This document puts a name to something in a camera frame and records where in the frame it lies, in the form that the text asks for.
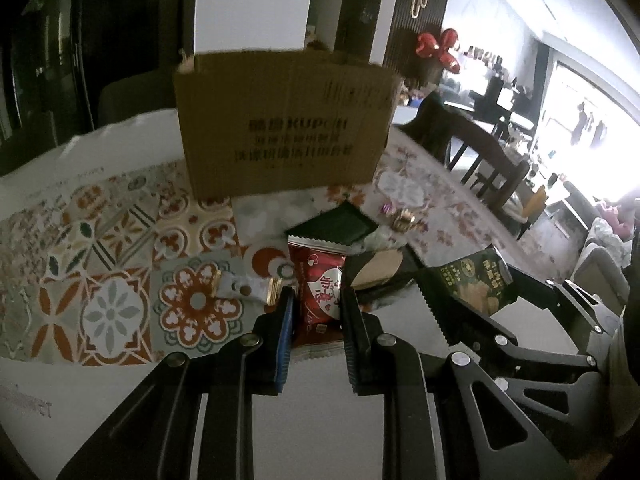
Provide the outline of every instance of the red candy wrapper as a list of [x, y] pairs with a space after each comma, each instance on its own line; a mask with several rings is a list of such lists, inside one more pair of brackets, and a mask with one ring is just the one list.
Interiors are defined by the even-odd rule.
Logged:
[[342, 343], [339, 301], [346, 247], [290, 236], [289, 254], [295, 265], [300, 301], [293, 346], [316, 346], [306, 353], [308, 356], [331, 354]]

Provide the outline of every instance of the cookie picture on package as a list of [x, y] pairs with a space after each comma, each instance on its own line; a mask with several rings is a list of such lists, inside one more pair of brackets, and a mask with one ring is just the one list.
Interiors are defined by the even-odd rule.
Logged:
[[488, 316], [518, 298], [509, 267], [492, 245], [431, 270], [452, 296]]

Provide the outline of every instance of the cardboard box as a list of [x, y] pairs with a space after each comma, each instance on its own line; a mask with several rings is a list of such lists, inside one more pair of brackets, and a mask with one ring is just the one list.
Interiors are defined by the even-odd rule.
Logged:
[[174, 76], [195, 197], [370, 182], [399, 85], [341, 53], [196, 54]]

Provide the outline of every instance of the metal screw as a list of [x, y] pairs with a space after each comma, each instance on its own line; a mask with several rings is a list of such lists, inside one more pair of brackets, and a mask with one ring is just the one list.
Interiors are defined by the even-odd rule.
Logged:
[[240, 344], [242, 346], [256, 346], [261, 341], [260, 336], [249, 332], [248, 334], [244, 334], [240, 338]]
[[471, 357], [464, 352], [454, 352], [451, 354], [451, 360], [458, 366], [467, 366], [471, 362]]
[[507, 391], [507, 388], [509, 387], [509, 381], [507, 381], [507, 379], [504, 377], [498, 377], [494, 382], [502, 391]]
[[172, 352], [166, 358], [167, 366], [171, 368], [178, 368], [187, 362], [187, 356], [182, 352]]
[[393, 346], [398, 342], [396, 336], [391, 334], [380, 334], [376, 338], [376, 341], [380, 346]]

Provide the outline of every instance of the red balloon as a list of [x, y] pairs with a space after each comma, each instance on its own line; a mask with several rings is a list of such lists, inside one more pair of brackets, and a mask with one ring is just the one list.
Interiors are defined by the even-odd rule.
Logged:
[[437, 56], [440, 52], [440, 46], [438, 41], [433, 37], [433, 34], [423, 32], [418, 36], [418, 47], [415, 49], [415, 53], [423, 58]]
[[449, 52], [441, 54], [439, 59], [445, 69], [453, 72], [454, 74], [460, 73], [460, 63], [458, 63], [458, 60]]
[[448, 28], [447, 30], [443, 30], [440, 35], [440, 46], [443, 50], [447, 50], [448, 48], [453, 48], [458, 40], [458, 33], [454, 28]]

